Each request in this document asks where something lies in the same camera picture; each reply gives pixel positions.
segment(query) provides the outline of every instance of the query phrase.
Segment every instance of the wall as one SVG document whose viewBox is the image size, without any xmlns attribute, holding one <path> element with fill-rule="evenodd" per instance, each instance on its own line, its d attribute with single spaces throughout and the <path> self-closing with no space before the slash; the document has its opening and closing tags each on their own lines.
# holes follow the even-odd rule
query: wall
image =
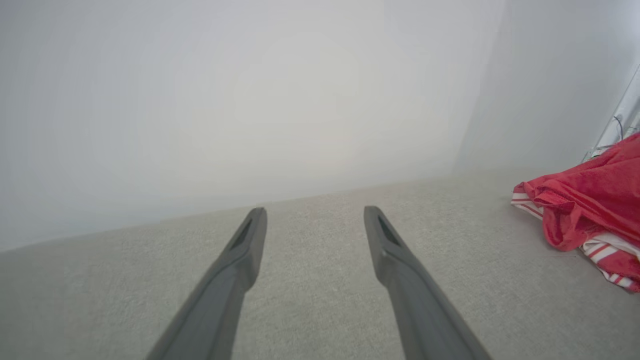
<svg viewBox="0 0 640 360">
<path fill-rule="evenodd" d="M 616 111 L 613 112 L 612 120 L 602 132 L 602 136 L 598 140 L 597 146 L 608 146 L 626 138 L 635 132 L 638 121 L 638 113 L 640 112 L 640 71 L 636 70 L 629 86 L 625 90 L 625 95 L 618 104 Z"/>
<path fill-rule="evenodd" d="M 503 0 L 0 6 L 6 250 L 450 172 Z"/>
<path fill-rule="evenodd" d="M 640 62 L 639 5 L 508 1 L 455 171 L 580 163 Z"/>
</svg>

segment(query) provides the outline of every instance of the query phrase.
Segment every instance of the red and white striped cloth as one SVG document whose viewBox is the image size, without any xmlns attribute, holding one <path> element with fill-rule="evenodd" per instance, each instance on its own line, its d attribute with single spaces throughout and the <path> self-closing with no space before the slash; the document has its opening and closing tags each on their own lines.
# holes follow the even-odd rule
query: red and white striped cloth
<svg viewBox="0 0 640 360">
<path fill-rule="evenodd" d="M 544 206 L 529 198 L 522 184 L 513 190 L 511 205 L 542 220 Z M 629 291 L 640 292 L 640 248 L 610 232 L 585 241 L 579 249 L 600 269 L 605 279 Z"/>
</svg>

